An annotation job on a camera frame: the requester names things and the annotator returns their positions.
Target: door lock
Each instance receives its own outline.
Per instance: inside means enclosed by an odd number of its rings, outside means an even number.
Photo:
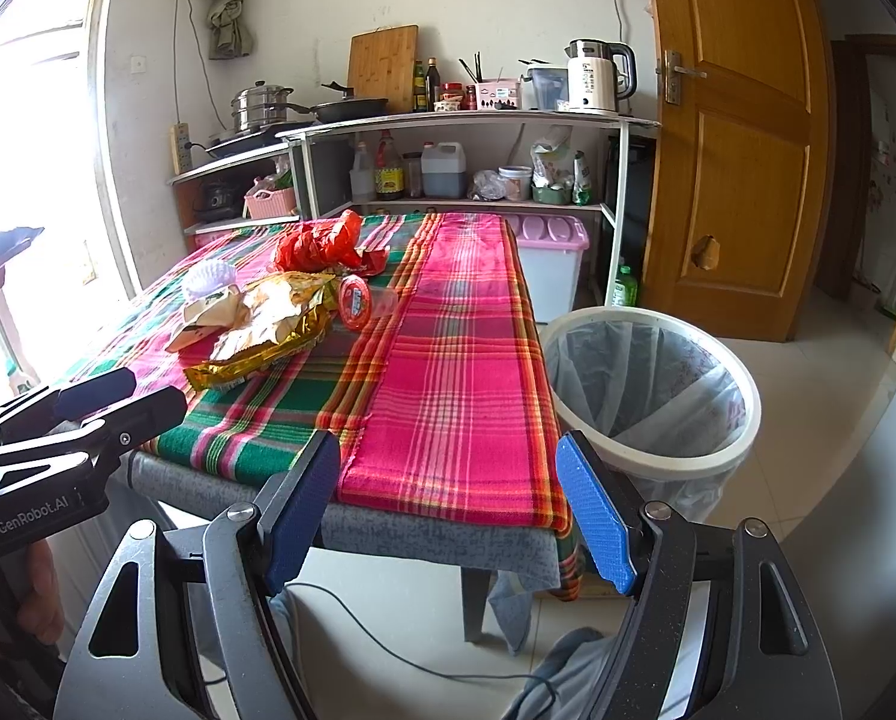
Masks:
[[[665,52],[665,103],[681,104],[681,76],[707,79],[703,70],[686,68],[681,64],[681,52]]]

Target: cloth hanging on wall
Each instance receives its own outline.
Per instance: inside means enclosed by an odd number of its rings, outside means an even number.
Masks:
[[[209,59],[237,59],[254,49],[254,38],[241,18],[244,0],[215,0],[208,10]]]

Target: electric kettle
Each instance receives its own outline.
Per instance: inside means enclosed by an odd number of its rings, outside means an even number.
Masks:
[[[565,49],[568,60],[568,110],[576,113],[615,114],[619,100],[638,88],[634,52],[624,43],[573,40]],[[618,70],[613,57],[622,58]]]

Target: pink plaid cloth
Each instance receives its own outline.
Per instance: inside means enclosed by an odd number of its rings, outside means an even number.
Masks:
[[[338,498],[475,524],[552,527],[557,426],[503,218],[448,214],[348,458]]]

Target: kitchen shelf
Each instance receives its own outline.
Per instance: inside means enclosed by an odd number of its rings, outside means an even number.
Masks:
[[[168,185],[180,184],[192,178],[211,175],[228,167],[238,167],[262,159],[273,159],[288,153],[291,148],[302,146],[318,138],[343,135],[350,132],[368,132],[376,129],[406,129],[408,127],[449,127],[451,124],[571,124],[573,127],[595,127],[597,129],[620,129],[626,122],[630,127],[654,129],[660,127],[651,119],[636,119],[631,116],[595,116],[587,113],[560,113],[557,111],[456,111],[454,113],[404,113],[392,116],[376,116],[372,119],[354,119],[352,122],[337,124],[315,124],[312,127],[288,129],[278,132],[283,143],[274,146],[254,148],[230,157],[209,162],[194,170],[183,172],[168,180]]]
[[[573,127],[619,129],[622,122],[626,122],[632,127],[648,129],[661,126],[659,122],[653,122],[651,119],[636,119],[633,116],[622,116],[621,114],[601,116],[560,111],[454,111],[451,113],[403,113],[376,116],[371,119],[355,119],[353,122],[317,124],[314,127],[278,132],[277,137],[282,138],[286,143],[300,143],[328,135],[343,135],[348,132],[365,132],[373,129],[451,127],[456,124],[569,124]]]
[[[471,208],[475,211],[484,211],[491,213],[494,211],[512,211],[512,212],[528,212],[528,213],[549,213],[549,214],[571,214],[574,212],[592,213],[592,214],[611,214],[607,207],[603,204],[595,203],[593,205],[550,205],[542,202],[532,202],[530,200],[451,200],[440,199],[440,197],[417,197],[417,199],[408,200],[368,200],[366,202],[355,202],[353,205],[362,208],[370,208],[380,206],[390,208],[391,210],[399,210],[406,213],[408,208],[425,208],[427,206],[433,208]],[[608,217],[614,224],[614,215]]]
[[[194,224],[185,229],[185,235],[204,235],[211,232],[224,230],[239,230],[243,227],[262,227],[266,224],[283,224],[288,221],[300,221],[301,217],[272,217],[272,218],[222,218],[220,221],[206,221],[206,223]]]
[[[451,127],[459,124],[566,124],[570,127],[590,127],[600,130],[617,130],[619,133],[619,154],[628,153],[630,133],[632,127],[642,130],[653,130],[661,127],[659,122],[651,119],[637,119],[632,116],[595,115],[585,113],[571,113],[560,111],[457,111],[454,113],[414,113],[395,114],[392,116],[377,116],[371,119],[355,119],[352,122],[338,122],[337,124],[312,124],[311,127],[300,129],[286,129],[277,135],[283,143],[274,146],[256,148],[254,151],[245,151],[241,154],[225,157],[224,159],[201,165],[194,170],[189,170],[168,181],[174,186],[175,196],[178,198],[179,208],[184,203],[190,206],[198,194],[196,183],[187,184],[192,179],[202,178],[213,173],[227,170],[229,167],[248,165],[263,159],[272,159],[279,154],[288,154],[291,160],[291,170],[295,176],[305,178],[304,186],[307,187],[307,208],[310,209],[312,218],[328,218],[339,214],[344,208],[352,205],[344,203],[339,207],[323,212],[321,203],[318,202],[317,181],[314,179],[314,154],[312,146],[318,141],[329,141],[337,136],[348,135],[355,132],[368,132],[379,129],[405,129],[408,127]],[[369,203],[354,203],[359,207],[389,207],[394,209],[413,209],[425,206],[470,208],[478,211],[526,211],[540,214],[574,214],[594,213],[604,215],[615,232],[611,242],[611,257],[606,279],[605,290],[606,304],[610,303],[614,295],[615,280],[618,275],[621,262],[622,228],[624,227],[624,200],[627,194],[627,159],[619,159],[618,184],[617,184],[617,211],[612,212],[604,203],[589,206],[564,205],[553,206],[534,202],[514,202],[501,200],[498,202],[481,202],[475,200],[451,200],[451,199],[422,199],[417,200],[375,200]],[[279,218],[278,220],[258,220],[257,223],[276,223],[277,221],[289,221],[294,218]],[[219,229],[235,229],[243,226],[254,226],[251,220],[229,220],[227,226],[194,225],[187,228],[185,234],[190,237],[196,233],[211,232]]]

